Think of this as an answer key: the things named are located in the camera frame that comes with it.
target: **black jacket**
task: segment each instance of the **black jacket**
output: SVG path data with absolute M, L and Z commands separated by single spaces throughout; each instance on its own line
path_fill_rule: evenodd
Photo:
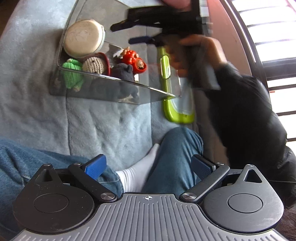
M 287 133 L 272 111 L 269 94 L 255 77 L 241 76 L 228 64 L 216 71 L 220 91 L 206 92 L 209 115 L 231 168 L 254 164 L 270 180 L 285 207 L 296 202 L 296 157 Z

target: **triangular hole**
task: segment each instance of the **triangular hole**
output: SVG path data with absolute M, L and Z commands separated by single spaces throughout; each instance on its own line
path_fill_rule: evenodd
M 247 175 L 246 175 L 244 181 L 249 182 L 249 183 L 261 183 L 262 182 L 260 177 L 257 175 L 257 173 L 253 169 L 250 169 L 247 172 Z
M 37 183 L 51 182 L 51 181 L 53 181 L 53 179 L 48 169 L 42 170 L 42 172 L 39 174 L 39 176 L 35 180 L 35 182 Z

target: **jeans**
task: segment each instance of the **jeans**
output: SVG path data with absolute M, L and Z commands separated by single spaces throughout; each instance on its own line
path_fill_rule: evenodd
M 160 145 L 142 192 L 173 193 L 178 197 L 200 181 L 191 170 L 190 162 L 192 155 L 202 152 L 202 139 L 197 133 L 183 127 L 170 130 Z M 0 235 L 10 240 L 20 232 L 12 213 L 13 201 L 42 164 L 51 163 L 57 169 L 87 161 L 84 157 L 36 150 L 0 139 Z M 97 181 L 118 197 L 123 193 L 119 176 L 110 167 Z

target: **hand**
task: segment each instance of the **hand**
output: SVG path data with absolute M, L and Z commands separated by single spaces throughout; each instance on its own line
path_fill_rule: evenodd
M 224 55 L 222 46 L 217 39 L 206 37 L 203 35 L 192 34 L 188 37 L 181 39 L 180 44 L 184 46 L 200 45 L 206 48 L 206 58 L 214 70 L 218 69 L 221 65 L 226 64 L 227 60 Z M 187 68 L 182 66 L 180 61 L 174 55 L 172 49 L 168 46 L 165 47 L 167 53 L 170 55 L 170 65 L 178 70 L 180 77 L 187 76 Z
M 190 7 L 190 0 L 162 0 L 167 5 L 177 8 L 177 9 L 186 9 Z

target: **dark hair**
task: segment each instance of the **dark hair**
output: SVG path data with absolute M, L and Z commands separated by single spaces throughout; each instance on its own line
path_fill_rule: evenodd
M 290 241 L 296 241 L 296 210 L 285 209 L 276 230 Z

